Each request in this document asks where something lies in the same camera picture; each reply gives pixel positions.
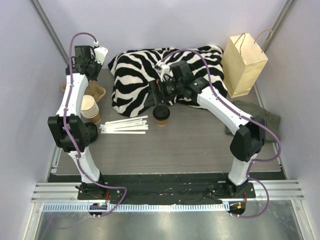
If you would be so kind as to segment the black plastic cup lid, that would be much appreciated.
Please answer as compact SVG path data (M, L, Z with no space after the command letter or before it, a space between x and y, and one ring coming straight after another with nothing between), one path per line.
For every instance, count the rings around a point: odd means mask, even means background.
M152 114L156 120L164 121L170 117L170 109L164 105L158 105L153 109Z

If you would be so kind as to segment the brown paper takeout bag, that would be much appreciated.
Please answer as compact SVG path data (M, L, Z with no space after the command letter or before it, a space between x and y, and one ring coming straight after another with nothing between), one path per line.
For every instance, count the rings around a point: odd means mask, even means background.
M260 35L265 32L269 32L269 37L262 46L250 33L229 37L221 64L224 84L231 98L248 95L268 62L265 45L273 36L273 30L266 29Z

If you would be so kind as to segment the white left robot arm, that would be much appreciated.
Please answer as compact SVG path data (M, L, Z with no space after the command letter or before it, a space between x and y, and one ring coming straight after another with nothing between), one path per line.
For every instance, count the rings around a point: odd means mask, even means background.
M66 85L61 105L56 114L48 118L47 124L57 147L67 153L78 168L79 193L100 200L107 188L90 153L91 136L81 119L81 106L86 88L91 80L97 80L108 50L95 42L93 46L75 46L71 54L65 69Z

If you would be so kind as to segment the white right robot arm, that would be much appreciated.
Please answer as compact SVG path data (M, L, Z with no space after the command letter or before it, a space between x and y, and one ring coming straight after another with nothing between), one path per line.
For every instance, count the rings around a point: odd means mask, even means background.
M250 162L265 144L264 120L252 117L234 106L214 90L211 81L203 77L196 78L185 61L171 66L159 61L155 69L159 77L149 82L145 107L158 106L182 96L210 111L232 132L233 140L229 149L233 162L226 179L225 193L233 198L238 197L248 183Z

